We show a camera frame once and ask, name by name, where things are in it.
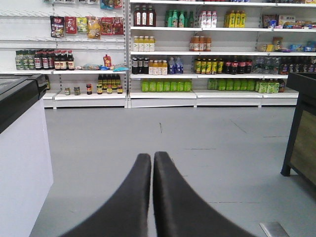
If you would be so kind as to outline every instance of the red snack package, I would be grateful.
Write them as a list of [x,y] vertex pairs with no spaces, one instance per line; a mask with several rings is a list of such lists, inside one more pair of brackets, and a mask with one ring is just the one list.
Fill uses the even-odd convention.
[[77,34],[77,21],[74,16],[65,16],[66,34]]
[[101,18],[101,34],[111,36],[113,34],[113,17]]
[[123,17],[115,17],[113,24],[113,35],[123,35]]

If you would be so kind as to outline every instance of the hanging snack bag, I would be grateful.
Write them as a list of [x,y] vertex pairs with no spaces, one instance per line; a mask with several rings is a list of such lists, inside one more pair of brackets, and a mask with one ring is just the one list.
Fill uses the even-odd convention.
[[123,35],[123,17],[115,17],[113,24],[113,35]]
[[122,7],[122,0],[114,0],[114,8]]
[[114,9],[114,0],[101,0],[101,9]]
[[88,32],[87,18],[77,17],[77,30],[79,33],[87,33]]
[[88,16],[88,39],[101,38],[101,27],[99,24],[99,19],[96,16]]
[[101,18],[101,34],[111,36],[113,34],[113,17]]
[[65,19],[62,16],[50,16],[50,36],[53,38],[62,38],[65,36]]
[[65,16],[66,34],[77,34],[77,20],[74,16]]

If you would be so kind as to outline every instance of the box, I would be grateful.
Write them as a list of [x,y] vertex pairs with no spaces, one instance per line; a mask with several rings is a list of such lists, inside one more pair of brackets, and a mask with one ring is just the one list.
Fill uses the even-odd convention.
[[294,25],[295,24],[295,16],[293,15],[279,15],[278,16],[278,25]]

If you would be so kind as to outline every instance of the tiled floor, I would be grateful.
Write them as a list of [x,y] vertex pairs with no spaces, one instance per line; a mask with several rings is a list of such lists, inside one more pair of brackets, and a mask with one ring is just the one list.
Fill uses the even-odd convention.
[[[116,190],[138,153],[167,151],[212,207],[258,237],[279,221],[316,236],[316,190],[283,177],[294,108],[76,108],[46,110],[54,184],[31,237],[57,237]],[[152,205],[149,237],[155,237]]]

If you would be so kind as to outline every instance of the jar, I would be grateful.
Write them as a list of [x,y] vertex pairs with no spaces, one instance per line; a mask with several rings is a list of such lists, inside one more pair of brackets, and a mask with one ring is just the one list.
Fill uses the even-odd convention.
[[92,95],[92,85],[91,84],[86,84],[87,87],[87,95]]
[[98,95],[102,95],[102,93],[103,93],[102,84],[97,84],[97,93],[98,93]]
[[112,85],[108,85],[107,87],[107,93],[112,94]]
[[79,86],[75,86],[74,87],[74,94],[75,95],[80,95],[80,87]]
[[65,95],[70,95],[70,87],[65,87]]
[[118,94],[123,94],[123,86],[118,85]]

